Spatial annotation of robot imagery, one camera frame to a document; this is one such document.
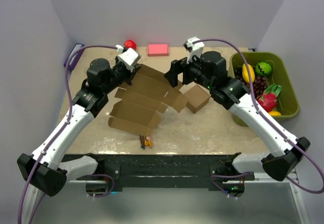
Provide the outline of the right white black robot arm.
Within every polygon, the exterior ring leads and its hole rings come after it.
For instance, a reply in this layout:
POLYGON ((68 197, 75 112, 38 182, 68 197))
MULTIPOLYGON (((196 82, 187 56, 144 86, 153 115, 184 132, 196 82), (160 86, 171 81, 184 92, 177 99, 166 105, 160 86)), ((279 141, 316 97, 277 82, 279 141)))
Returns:
POLYGON ((211 98, 225 109, 242 119, 264 142, 268 152, 259 154, 237 153, 223 169, 217 172, 231 180, 237 180, 245 172, 265 172, 276 181, 283 181, 303 157, 310 142, 297 138, 285 130, 258 103, 248 88, 238 79, 228 76, 226 60, 219 52, 210 51, 200 57, 193 56, 173 60, 164 74, 172 87, 178 85, 178 75, 183 84, 195 82, 206 88, 211 98))

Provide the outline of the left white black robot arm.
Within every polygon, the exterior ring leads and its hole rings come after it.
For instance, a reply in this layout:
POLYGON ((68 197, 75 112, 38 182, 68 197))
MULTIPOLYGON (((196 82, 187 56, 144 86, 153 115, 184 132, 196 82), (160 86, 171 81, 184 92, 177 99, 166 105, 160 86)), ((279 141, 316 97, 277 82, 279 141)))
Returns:
POLYGON ((53 197, 68 181, 87 175, 94 180, 104 176, 104 161, 93 154, 69 162, 62 162, 62 159, 81 131, 108 103, 107 95, 124 82, 128 85, 132 83, 140 68, 138 61, 117 56, 114 67, 110 67, 103 58, 90 63, 87 78, 66 116, 32 154, 22 154, 18 158, 19 169, 27 182, 53 197))

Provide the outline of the large brown cardboard box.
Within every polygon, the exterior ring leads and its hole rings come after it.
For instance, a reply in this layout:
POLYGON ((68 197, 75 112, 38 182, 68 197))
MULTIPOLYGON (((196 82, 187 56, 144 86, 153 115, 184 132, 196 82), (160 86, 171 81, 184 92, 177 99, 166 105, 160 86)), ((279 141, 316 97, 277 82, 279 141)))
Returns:
POLYGON ((160 115, 168 107, 179 113, 188 102, 179 91, 181 82, 173 88, 162 72, 147 65, 141 66, 132 83, 123 83, 115 93, 120 101, 110 112, 108 125, 111 128, 135 135, 151 135, 161 123, 160 115))

